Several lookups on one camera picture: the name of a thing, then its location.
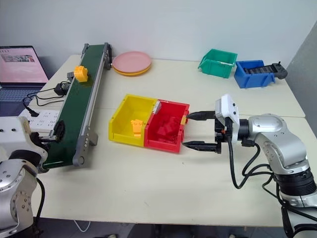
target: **white cable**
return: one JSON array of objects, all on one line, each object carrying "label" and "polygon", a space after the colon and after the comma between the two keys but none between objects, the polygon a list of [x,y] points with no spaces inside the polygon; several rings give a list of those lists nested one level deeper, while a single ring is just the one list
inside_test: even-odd
[{"label": "white cable", "polygon": [[77,221],[74,220],[74,223],[76,224],[76,226],[78,227],[78,229],[79,229],[81,232],[86,232],[86,231],[89,229],[89,226],[90,226],[90,222],[89,222],[87,228],[84,229],[84,230],[82,230],[82,229],[80,228],[80,226],[78,225]]}]

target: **yellow plate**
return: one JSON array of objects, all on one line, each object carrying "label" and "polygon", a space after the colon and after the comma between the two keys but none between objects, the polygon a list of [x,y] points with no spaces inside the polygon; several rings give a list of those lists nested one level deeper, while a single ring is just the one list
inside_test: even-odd
[{"label": "yellow plate", "polygon": [[140,71],[140,72],[136,72],[136,73],[124,73],[124,72],[121,72],[119,70],[117,70],[115,67],[112,66],[113,70],[116,71],[117,73],[119,74],[122,74],[122,75],[125,75],[125,76],[136,76],[136,75],[140,75],[142,73],[145,73],[146,71],[148,71],[150,69],[151,66],[147,67],[146,69]]}]

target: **yellow bin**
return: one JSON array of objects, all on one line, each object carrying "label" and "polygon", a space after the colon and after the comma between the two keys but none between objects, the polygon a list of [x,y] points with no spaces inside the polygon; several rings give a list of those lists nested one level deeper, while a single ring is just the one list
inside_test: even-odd
[{"label": "yellow bin", "polygon": [[[144,130],[157,99],[127,94],[109,121],[109,140],[144,147]],[[135,137],[131,120],[142,120],[141,137]]]}]

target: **pink plate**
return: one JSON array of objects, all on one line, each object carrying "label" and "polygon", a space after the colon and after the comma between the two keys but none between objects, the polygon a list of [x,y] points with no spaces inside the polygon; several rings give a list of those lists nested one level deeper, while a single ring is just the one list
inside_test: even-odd
[{"label": "pink plate", "polygon": [[151,65],[151,58],[143,52],[131,51],[118,55],[112,66],[123,73],[137,73]]}]

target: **power adapter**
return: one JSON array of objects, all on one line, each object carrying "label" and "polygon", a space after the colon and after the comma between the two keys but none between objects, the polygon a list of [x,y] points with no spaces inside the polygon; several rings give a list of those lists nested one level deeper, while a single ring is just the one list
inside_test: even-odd
[{"label": "power adapter", "polygon": [[70,87],[70,83],[58,83],[54,88],[54,92],[59,96],[64,96]]}]

